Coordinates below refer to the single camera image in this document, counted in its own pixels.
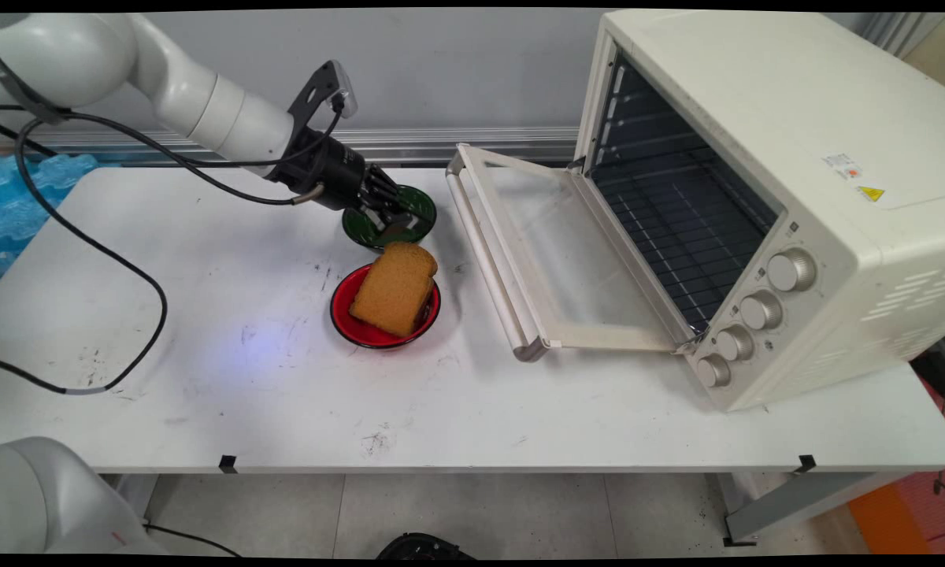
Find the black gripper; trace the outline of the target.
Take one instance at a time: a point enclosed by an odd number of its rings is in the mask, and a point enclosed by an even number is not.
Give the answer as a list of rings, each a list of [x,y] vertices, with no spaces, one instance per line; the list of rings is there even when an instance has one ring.
[[[333,211],[360,209],[376,239],[396,238],[423,221],[415,187],[395,183],[382,168],[367,166],[358,152],[339,141],[325,140],[313,152],[307,173],[308,193],[321,186],[311,203]]]

